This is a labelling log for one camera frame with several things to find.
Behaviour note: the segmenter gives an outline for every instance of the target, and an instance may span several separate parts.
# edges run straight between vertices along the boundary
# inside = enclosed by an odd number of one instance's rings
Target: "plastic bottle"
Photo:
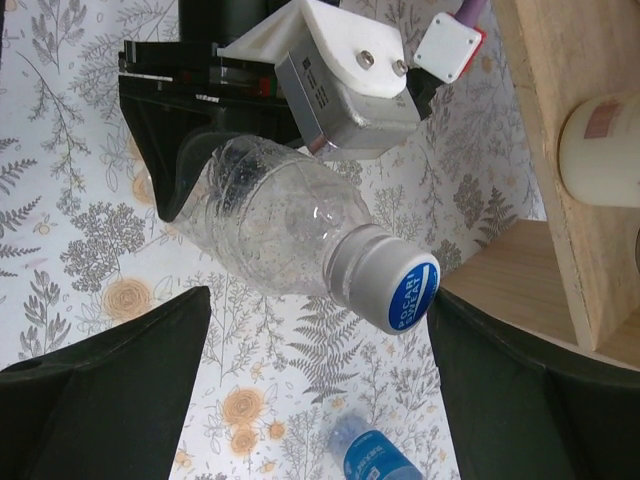
[[[440,281],[433,255],[373,225],[353,185],[260,137],[214,150],[173,223],[256,290],[330,295],[390,334],[422,318]]]
[[[329,434],[329,452],[346,480],[423,480],[423,475],[363,418],[348,413]]]

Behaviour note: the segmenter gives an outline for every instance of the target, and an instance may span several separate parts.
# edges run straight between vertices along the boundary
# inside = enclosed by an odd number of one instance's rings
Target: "wooden shelf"
[[[560,179],[557,148],[567,116],[580,103],[640,89],[640,4],[494,0],[493,9],[549,219],[560,275],[554,281],[563,286],[577,345],[627,358],[613,350],[632,343],[640,350],[640,274],[635,264],[640,209],[594,208],[573,200]],[[505,286],[505,292],[510,288],[515,287]],[[557,309],[553,314],[560,315],[558,294],[549,295]],[[532,302],[524,308],[542,308]],[[504,313],[513,315],[505,320],[522,324],[517,310]],[[572,341],[566,325],[527,321],[523,327]]]
[[[489,315],[577,353],[640,369],[640,310],[597,351],[576,341],[547,222],[519,220],[442,280]]]

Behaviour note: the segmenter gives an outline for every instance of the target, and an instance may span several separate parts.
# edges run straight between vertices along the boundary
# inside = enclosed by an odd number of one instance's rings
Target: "floral wallpaper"
[[[459,0],[349,0],[407,58]],[[0,367],[136,318],[194,285],[212,319],[175,480],[338,479],[324,439],[357,410],[428,480],[459,478],[426,324],[388,337],[324,298],[265,297],[158,220],[118,108],[123,40],[177,38],[177,0],[7,0],[0,70]],[[450,272],[544,211],[498,28],[433,116],[377,160],[331,165],[378,223]]]

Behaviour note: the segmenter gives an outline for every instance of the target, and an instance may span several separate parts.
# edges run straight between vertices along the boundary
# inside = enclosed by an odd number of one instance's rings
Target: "bottle cap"
[[[336,249],[329,283],[335,301],[397,335],[427,312],[440,285],[440,264],[432,254],[367,225]]]

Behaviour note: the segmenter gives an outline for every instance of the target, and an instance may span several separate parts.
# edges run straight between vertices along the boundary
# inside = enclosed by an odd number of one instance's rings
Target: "fern print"
[[[458,185],[458,191],[453,196],[453,203],[464,216],[464,224],[468,229],[473,228],[482,215],[484,202],[480,191],[480,180],[467,173]]]
[[[217,365],[222,386],[227,375],[239,376],[258,351],[258,340],[249,332],[253,292],[228,273],[204,277],[198,272],[184,284],[186,288],[207,285],[211,291],[211,323],[202,361]]]
[[[66,93],[53,92],[45,78],[36,66],[21,53],[22,59],[29,64],[36,73],[36,104],[29,116],[31,122],[45,118],[51,113],[51,136],[41,143],[45,151],[58,153],[60,160],[51,167],[51,173],[56,179],[65,179],[60,199],[56,203],[58,209],[65,215],[74,215],[80,210],[78,192],[85,191],[84,177],[75,166],[75,154],[89,155],[91,152],[84,138],[73,133],[73,127],[84,123],[84,118],[77,105],[70,103]]]
[[[396,402],[406,410],[406,416],[419,411],[434,395],[440,393],[440,376],[430,346],[423,344],[417,353],[416,368],[393,367],[390,372]]]
[[[407,194],[402,185],[376,189],[374,217],[390,233],[409,242],[416,241],[423,220],[416,212],[401,212],[406,207]]]
[[[125,40],[160,41],[175,38],[177,33],[177,0],[168,5],[149,1],[135,2],[118,11],[115,29],[118,33],[98,35],[83,45],[79,75],[71,88],[88,105],[99,109],[102,118],[113,120],[120,115],[118,107],[118,52]]]
[[[426,459],[420,461],[420,468],[422,468],[422,473],[426,480],[436,480],[440,476],[437,465],[438,444],[436,443],[436,441],[438,433],[440,433],[438,427],[431,427],[426,442],[426,448],[422,449],[422,452],[424,452],[423,455],[426,456]]]
[[[135,179],[136,158],[129,149],[131,134],[124,119],[117,125],[115,134],[108,133],[106,145],[101,145],[100,161],[106,165],[105,183],[109,190],[118,190],[118,173],[125,172],[130,181]]]
[[[274,299],[264,295],[252,302],[253,313],[260,318],[256,334],[266,336],[267,358],[274,361],[273,366],[279,372],[287,366],[287,360],[281,349],[284,344],[284,335],[279,332],[284,323],[284,317],[277,315],[273,307],[274,303],[283,302],[282,298]]]
[[[377,348],[373,343],[364,345],[360,350],[360,356],[364,360],[365,366],[360,380],[367,390],[358,396],[358,400],[364,402],[369,410],[369,423],[376,426],[389,408],[383,401],[383,395],[386,393],[389,383],[385,382],[382,358],[378,355]]]
[[[354,187],[360,187],[360,185],[362,185],[363,169],[357,160],[333,162],[332,169]]]
[[[120,257],[135,253],[144,245],[144,220],[133,208],[121,203],[90,204],[89,209],[71,219],[83,240],[69,242],[60,255],[64,272],[77,279],[71,284],[79,292],[98,292],[102,282],[121,275]]]
[[[84,36],[82,22],[87,6],[80,0],[69,0],[66,7],[62,0],[38,0],[40,15],[31,17],[33,38],[31,43],[45,67],[54,64],[60,73],[60,47],[63,43],[74,47]]]
[[[319,432],[320,409],[296,413],[287,420],[288,431],[282,441],[282,454],[290,462],[286,480],[322,480],[325,436]]]
[[[57,350],[71,330],[71,323],[61,318],[60,312],[53,311],[53,307],[60,301],[58,284],[51,281],[47,272],[34,270],[34,275],[35,283],[31,282],[31,290],[35,295],[29,295],[29,300],[23,304],[24,315],[31,325],[20,332],[20,360]]]
[[[443,276],[450,274],[462,264],[462,251],[455,243],[446,238],[433,251],[433,256],[440,262]]]
[[[505,202],[506,199],[502,192],[493,187],[491,189],[491,198],[487,202],[487,208],[484,209],[483,225],[479,227],[485,238],[474,240],[481,247],[486,247],[491,240],[513,225],[513,222],[518,218],[515,213],[509,214],[513,209],[513,205],[505,204]]]
[[[413,2],[406,0],[392,0],[387,5],[384,15],[387,22],[395,25],[402,35],[405,57],[411,58],[411,53],[418,48],[418,44],[426,29],[421,25],[422,19],[416,11]]]
[[[294,348],[304,358],[289,360],[307,377],[311,385],[303,393],[313,393],[311,403],[321,403],[332,395],[345,393],[340,386],[358,375],[346,373],[345,368],[355,357],[360,343],[352,345],[359,317],[354,317],[344,308],[324,297],[308,297],[303,310],[312,312],[298,319],[305,325],[296,327],[294,332],[302,334],[308,343],[293,342]]]
[[[0,152],[6,150],[10,145],[18,143],[15,138],[5,138],[0,140]],[[38,162],[32,159],[16,160],[9,162],[6,165],[0,166],[0,192],[4,195],[10,196],[13,188],[16,187],[17,182],[20,181],[22,175],[27,169],[35,166]],[[3,239],[9,232],[19,233],[20,227],[23,226],[23,222],[27,220],[29,214],[33,212],[41,197],[35,197],[31,202],[19,207],[18,209],[0,210],[0,239]],[[0,259],[2,258],[17,258],[31,253],[37,252],[40,247],[16,247],[4,243],[0,243]],[[0,268],[0,277],[17,277],[18,274],[10,272],[4,268]]]
[[[0,149],[0,152],[9,145],[10,143],[7,143],[6,146],[3,146],[3,148]],[[26,169],[33,167],[37,163],[38,162],[36,160],[23,159],[16,160],[13,163],[9,162],[7,165],[0,167],[0,191],[7,195],[11,195],[10,188],[16,186],[16,180],[20,180],[20,175],[22,175]]]

